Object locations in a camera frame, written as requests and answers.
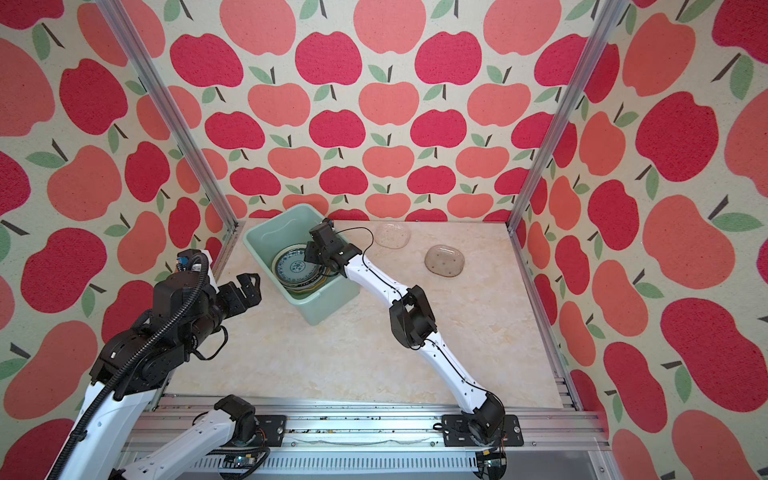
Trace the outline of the aluminium front rail frame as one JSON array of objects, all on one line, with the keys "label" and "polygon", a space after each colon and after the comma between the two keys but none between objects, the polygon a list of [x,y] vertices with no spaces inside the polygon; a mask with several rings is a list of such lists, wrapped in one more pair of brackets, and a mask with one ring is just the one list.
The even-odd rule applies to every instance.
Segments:
[{"label": "aluminium front rail frame", "polygon": [[[472,479],[487,469],[478,447],[446,447],[433,425],[454,405],[252,397],[257,415],[287,417],[258,479]],[[513,408],[525,444],[504,447],[507,479],[619,479],[598,416]]]}]

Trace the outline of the aluminium corner post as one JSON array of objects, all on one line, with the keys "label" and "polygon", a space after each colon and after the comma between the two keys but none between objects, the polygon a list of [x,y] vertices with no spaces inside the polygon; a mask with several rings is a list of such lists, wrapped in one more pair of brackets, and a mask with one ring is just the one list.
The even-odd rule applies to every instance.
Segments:
[{"label": "aluminium corner post", "polygon": [[194,140],[173,95],[154,66],[153,59],[145,48],[138,30],[131,22],[127,10],[121,1],[96,1],[96,5],[136,70],[138,78],[143,82],[177,146],[201,183],[202,189],[221,218],[225,231],[232,235],[238,228],[238,220],[234,211],[222,192],[205,156]]},{"label": "aluminium corner post", "polygon": [[586,85],[594,73],[624,9],[629,4],[630,2],[627,0],[601,1],[602,8],[596,16],[593,29],[587,37],[585,47],[575,66],[573,75],[566,85],[562,99],[558,103],[557,110],[543,139],[542,146],[534,156],[522,191],[516,197],[514,208],[507,222],[507,231],[510,236],[513,236],[526,208],[530,206],[530,201],[543,171],[547,163],[553,158],[554,149],[559,144],[570,120],[571,112],[577,108],[580,100],[586,99]]}]

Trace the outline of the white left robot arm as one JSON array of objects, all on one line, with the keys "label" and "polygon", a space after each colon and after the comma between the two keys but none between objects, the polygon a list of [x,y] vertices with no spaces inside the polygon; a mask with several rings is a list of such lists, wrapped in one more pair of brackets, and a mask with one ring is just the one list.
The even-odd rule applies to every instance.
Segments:
[{"label": "white left robot arm", "polygon": [[105,344],[90,371],[82,409],[48,478],[175,479],[207,455],[242,461],[242,477],[263,464],[270,449],[254,406],[228,395],[153,453],[116,465],[136,421],[171,373],[191,358],[203,360],[203,341],[224,332],[224,320],[261,301],[257,274],[240,274],[236,281],[218,286],[209,267],[206,252],[180,252],[176,271],[155,285],[151,308]]}]

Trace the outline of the mint green plastic bin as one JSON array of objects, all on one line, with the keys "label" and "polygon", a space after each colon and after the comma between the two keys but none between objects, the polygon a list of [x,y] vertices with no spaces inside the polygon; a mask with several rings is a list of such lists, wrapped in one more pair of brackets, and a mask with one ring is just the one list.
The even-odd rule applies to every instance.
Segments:
[{"label": "mint green plastic bin", "polygon": [[309,295],[294,296],[278,282],[271,270],[272,261],[284,248],[306,243],[311,240],[309,230],[321,223],[325,216],[308,204],[295,205],[285,212],[247,230],[243,243],[276,286],[277,291],[292,306],[296,307],[304,320],[317,325],[353,300],[360,287],[336,275],[320,289]]}]

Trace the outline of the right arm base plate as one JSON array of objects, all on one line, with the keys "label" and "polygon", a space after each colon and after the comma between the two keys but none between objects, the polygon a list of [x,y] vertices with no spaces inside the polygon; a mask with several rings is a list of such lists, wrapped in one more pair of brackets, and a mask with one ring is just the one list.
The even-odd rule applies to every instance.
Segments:
[{"label": "right arm base plate", "polygon": [[515,415],[505,415],[496,426],[486,426],[468,415],[443,415],[433,425],[443,436],[446,447],[522,447],[525,444],[522,427]]}]

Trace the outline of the blue green patterned plate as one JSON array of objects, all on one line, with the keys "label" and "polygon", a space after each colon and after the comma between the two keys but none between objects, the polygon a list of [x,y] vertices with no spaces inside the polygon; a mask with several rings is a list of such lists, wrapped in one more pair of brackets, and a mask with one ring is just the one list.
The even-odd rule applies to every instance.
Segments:
[{"label": "blue green patterned plate", "polygon": [[305,290],[322,278],[320,265],[305,260],[305,247],[294,245],[282,250],[273,260],[272,271],[286,290]]}]

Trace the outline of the smoky glass dotted plate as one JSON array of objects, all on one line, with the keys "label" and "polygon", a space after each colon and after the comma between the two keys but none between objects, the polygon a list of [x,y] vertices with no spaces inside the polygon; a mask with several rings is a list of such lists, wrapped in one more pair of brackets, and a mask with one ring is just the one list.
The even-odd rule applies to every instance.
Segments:
[{"label": "smoky glass dotted plate", "polygon": [[459,276],[465,262],[464,254],[448,245],[431,246],[424,257],[424,265],[431,273],[446,278]]}]

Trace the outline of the clear ribbed glass plate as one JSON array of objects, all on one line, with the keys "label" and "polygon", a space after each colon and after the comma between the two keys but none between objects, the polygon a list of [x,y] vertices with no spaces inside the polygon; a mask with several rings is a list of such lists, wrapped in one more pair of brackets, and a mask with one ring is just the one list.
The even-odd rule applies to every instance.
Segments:
[{"label": "clear ribbed glass plate", "polygon": [[410,228],[400,223],[380,223],[374,231],[375,243],[391,250],[404,248],[410,239]]}]

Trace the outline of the right aluminium corner post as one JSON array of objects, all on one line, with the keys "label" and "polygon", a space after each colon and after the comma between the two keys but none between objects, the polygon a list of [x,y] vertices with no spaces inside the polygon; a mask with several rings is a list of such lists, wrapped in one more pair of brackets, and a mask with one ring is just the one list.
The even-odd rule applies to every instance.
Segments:
[{"label": "right aluminium corner post", "polygon": [[559,144],[570,120],[571,112],[577,108],[580,100],[586,99],[586,85],[594,73],[624,9],[629,4],[630,2],[627,0],[601,1],[602,8],[596,16],[593,29],[587,37],[585,47],[575,66],[573,75],[566,85],[562,99],[558,103],[557,110],[543,139],[542,146],[534,156],[522,191],[516,197],[514,208],[507,222],[507,231],[510,236],[513,236],[526,208],[530,206],[530,201],[543,171],[547,163],[553,158],[554,149]]}]

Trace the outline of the left aluminium corner post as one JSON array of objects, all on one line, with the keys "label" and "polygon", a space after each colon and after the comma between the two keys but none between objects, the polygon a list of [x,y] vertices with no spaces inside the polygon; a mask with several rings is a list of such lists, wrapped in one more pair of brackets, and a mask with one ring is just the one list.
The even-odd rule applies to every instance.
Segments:
[{"label": "left aluminium corner post", "polygon": [[194,140],[173,95],[154,66],[153,59],[145,48],[138,30],[131,22],[127,10],[121,1],[96,1],[96,5],[136,70],[138,78],[143,82],[177,146],[201,183],[202,189],[221,218],[225,231],[232,235],[238,228],[238,220],[234,211],[222,192],[205,156]]}]

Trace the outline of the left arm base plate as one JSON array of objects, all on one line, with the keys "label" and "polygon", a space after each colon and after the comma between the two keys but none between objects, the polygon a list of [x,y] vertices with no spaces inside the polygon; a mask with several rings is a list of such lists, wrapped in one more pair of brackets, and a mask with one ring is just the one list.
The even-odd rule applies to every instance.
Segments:
[{"label": "left arm base plate", "polygon": [[248,447],[268,446],[279,448],[283,445],[287,417],[285,415],[256,415],[254,435]]}]

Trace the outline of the cream plate with grass motif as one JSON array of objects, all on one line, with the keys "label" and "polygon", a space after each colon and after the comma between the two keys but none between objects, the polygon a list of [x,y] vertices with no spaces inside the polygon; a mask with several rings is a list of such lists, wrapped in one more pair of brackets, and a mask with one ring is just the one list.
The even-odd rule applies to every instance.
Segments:
[{"label": "cream plate with grass motif", "polygon": [[294,296],[309,295],[335,276],[328,267],[306,261],[305,250],[305,245],[292,245],[272,261],[271,270],[278,282]]}]

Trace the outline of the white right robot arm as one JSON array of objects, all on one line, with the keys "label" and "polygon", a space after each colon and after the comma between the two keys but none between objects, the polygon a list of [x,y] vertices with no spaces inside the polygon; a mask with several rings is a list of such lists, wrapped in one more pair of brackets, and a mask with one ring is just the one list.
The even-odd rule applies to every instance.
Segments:
[{"label": "white right robot arm", "polygon": [[418,285],[408,287],[375,266],[364,250],[335,230],[329,218],[311,228],[309,235],[305,260],[330,269],[380,300],[388,308],[390,328],[397,342],[419,352],[448,386],[472,440],[481,447],[500,445],[505,406],[495,393],[472,377],[447,346],[425,291]]}]

